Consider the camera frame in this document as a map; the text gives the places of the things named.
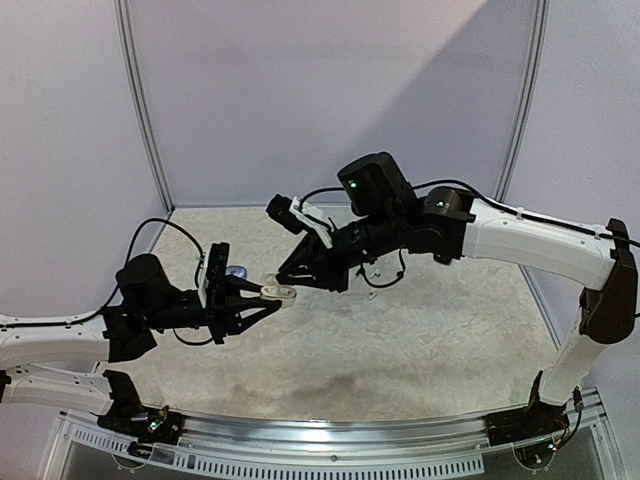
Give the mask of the blue-grey earbud charging case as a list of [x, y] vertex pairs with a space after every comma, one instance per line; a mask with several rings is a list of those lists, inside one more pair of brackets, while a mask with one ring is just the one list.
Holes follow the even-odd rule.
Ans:
[[248, 271], [245, 267], [239, 265], [228, 266], [225, 270], [226, 275], [235, 276], [241, 279], [248, 278]]

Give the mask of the white earbud charging case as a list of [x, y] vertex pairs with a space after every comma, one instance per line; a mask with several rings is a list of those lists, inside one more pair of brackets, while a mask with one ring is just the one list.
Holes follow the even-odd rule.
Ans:
[[260, 277], [261, 288], [260, 297], [269, 301], [280, 301], [282, 308], [289, 308], [294, 305], [297, 299], [295, 288], [280, 284], [276, 275], [267, 273]]

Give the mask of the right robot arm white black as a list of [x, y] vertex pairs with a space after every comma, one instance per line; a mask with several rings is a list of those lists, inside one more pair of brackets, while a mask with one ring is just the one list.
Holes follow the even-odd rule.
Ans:
[[349, 272], [391, 252], [430, 254], [442, 264], [463, 258], [531, 267], [582, 286], [568, 343], [536, 378], [517, 427], [537, 436], [552, 424], [607, 347], [636, 324], [639, 272], [625, 224], [571, 223], [492, 200], [459, 180], [428, 183], [425, 195], [391, 154], [363, 156], [338, 172], [354, 220], [335, 227], [307, 196], [275, 196], [267, 212], [301, 240], [279, 267], [278, 282], [330, 292]]

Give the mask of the black earbud charging case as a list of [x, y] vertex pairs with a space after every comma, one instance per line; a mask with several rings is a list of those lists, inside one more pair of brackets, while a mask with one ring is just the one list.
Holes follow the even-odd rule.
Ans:
[[434, 254], [433, 259], [442, 265], [450, 265], [452, 263], [452, 258], [445, 255]]

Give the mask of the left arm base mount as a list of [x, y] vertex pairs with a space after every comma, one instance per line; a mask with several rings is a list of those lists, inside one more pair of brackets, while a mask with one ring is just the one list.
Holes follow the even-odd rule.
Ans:
[[131, 378], [124, 372], [105, 370], [111, 401], [105, 414], [97, 416], [97, 425], [115, 433], [135, 437], [138, 445], [156, 443], [176, 446], [184, 432], [185, 416], [168, 405], [145, 406]]

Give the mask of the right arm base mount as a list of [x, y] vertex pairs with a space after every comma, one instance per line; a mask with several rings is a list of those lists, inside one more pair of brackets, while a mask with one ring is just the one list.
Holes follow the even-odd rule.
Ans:
[[548, 464], [579, 430], [584, 403], [576, 386], [572, 392], [576, 421], [570, 422], [567, 404], [551, 405], [539, 393], [543, 372], [535, 377], [525, 406], [500, 410], [483, 417], [491, 447], [511, 444], [518, 463], [534, 469]]

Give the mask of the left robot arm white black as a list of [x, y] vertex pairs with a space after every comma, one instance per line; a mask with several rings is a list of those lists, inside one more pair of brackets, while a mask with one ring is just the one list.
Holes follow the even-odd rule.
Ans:
[[166, 330], [206, 328], [209, 342], [221, 345], [226, 337], [294, 304], [293, 288], [228, 275], [225, 262], [225, 254], [212, 258], [201, 276], [202, 286], [180, 290], [170, 283], [155, 255], [138, 255], [116, 275], [123, 295], [117, 306], [84, 318], [2, 318], [2, 402], [109, 414], [126, 433], [141, 433], [149, 415], [126, 374], [83, 373], [57, 365], [134, 361], [154, 349], [154, 335]]

